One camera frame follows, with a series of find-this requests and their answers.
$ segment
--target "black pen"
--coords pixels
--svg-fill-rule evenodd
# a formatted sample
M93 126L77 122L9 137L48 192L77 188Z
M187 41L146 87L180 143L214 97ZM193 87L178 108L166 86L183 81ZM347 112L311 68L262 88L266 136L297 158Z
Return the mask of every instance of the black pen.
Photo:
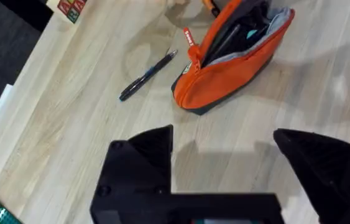
M177 54L177 50L167 54L161 61L151 67L142 77L132 82L124 91L122 91L119 100L125 101L139 90L153 75L163 69Z

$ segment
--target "wooden table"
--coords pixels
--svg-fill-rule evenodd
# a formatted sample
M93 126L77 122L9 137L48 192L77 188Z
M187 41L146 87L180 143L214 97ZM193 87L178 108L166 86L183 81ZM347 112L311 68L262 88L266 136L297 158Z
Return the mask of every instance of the wooden table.
M170 85L200 41L200 1L88 1L74 26L53 16L0 114L0 200L24 223L91 223L107 147L173 124L173 191L276 192L288 223L318 223L272 139L277 128L350 141L350 0L273 0L297 16L272 63L204 116ZM125 103L119 93L170 50L179 54Z

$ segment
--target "gray lining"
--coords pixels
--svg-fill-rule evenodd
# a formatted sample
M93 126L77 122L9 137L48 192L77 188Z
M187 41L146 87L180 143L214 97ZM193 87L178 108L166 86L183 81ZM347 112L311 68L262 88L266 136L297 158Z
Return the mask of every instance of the gray lining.
M256 44L254 44L250 49L245 50L243 52L234 52L228 55L225 55L223 57L217 58L216 60L213 60L209 65L216 65L217 63L221 62L227 62L234 58L242 57L249 52L256 49L260 44L262 44L264 41L266 41L274 32L279 30L288 20L291 16L291 9L289 7L285 7L282 9L272 9L269 12L268 18L271 19L271 23L269 28L267 29L267 33L265 36L263 36Z

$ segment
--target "orange pencil case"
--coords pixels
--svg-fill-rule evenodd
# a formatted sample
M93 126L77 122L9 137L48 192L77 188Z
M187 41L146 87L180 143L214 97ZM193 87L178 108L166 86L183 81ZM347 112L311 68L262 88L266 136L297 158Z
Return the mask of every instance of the orange pencil case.
M269 4L267 0L231 0L213 22L201 45L195 44L190 31L185 29L191 46L188 50L191 62L172 85L173 97L181 108L199 115L208 112L247 85L270 62L295 11L287 7L269 9ZM232 51L233 45L230 45L228 54L210 58L220 45L218 41L230 36L234 25L233 31L242 29L244 25L240 20L256 7L262 8L259 11L266 15L268 23L262 37L247 49L240 51L242 46L238 46Z

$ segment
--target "zipper pull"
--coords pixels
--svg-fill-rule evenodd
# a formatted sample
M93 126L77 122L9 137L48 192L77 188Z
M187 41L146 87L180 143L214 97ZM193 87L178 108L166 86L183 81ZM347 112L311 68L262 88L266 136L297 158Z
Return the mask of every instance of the zipper pull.
M196 70L199 70L201 68L201 62L200 62L200 48L197 44L195 44L194 38L191 35L190 30L186 27L183 30L186 40L188 44L190 45L190 48L188 49L188 57L190 58L193 66L195 66Z
M194 46L195 45L195 41L194 41L193 36L191 35L190 30L186 27L186 28L183 29L183 33L186 36L186 40L188 42L188 45L190 45L190 47Z

